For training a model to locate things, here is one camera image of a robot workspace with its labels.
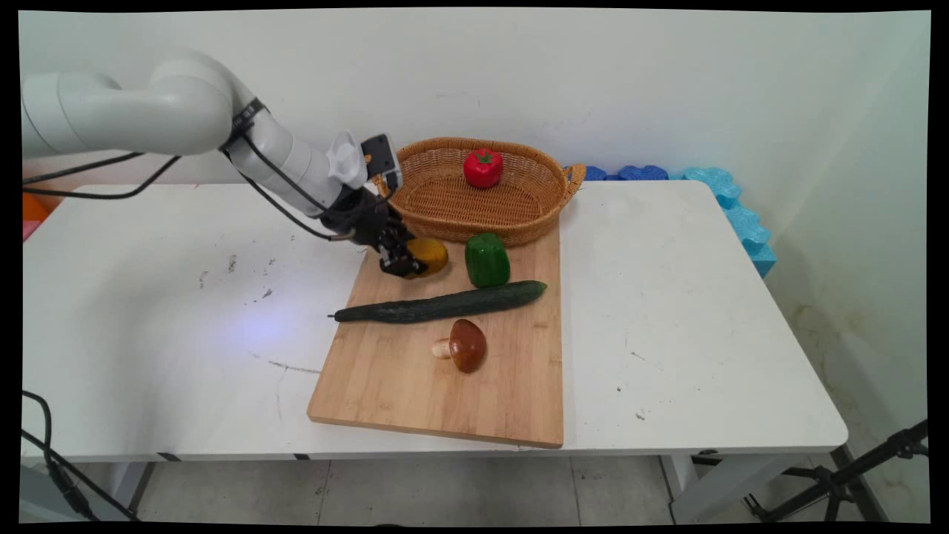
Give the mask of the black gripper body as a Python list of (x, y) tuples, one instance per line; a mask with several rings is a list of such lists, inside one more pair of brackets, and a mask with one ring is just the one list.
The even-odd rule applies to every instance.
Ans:
[(380, 253), (380, 248), (392, 248), (392, 222), (403, 222), (403, 217), (388, 200), (366, 187), (343, 187), (330, 210), (322, 215), (323, 227), (347, 235), (353, 243), (365, 245), (377, 253)]

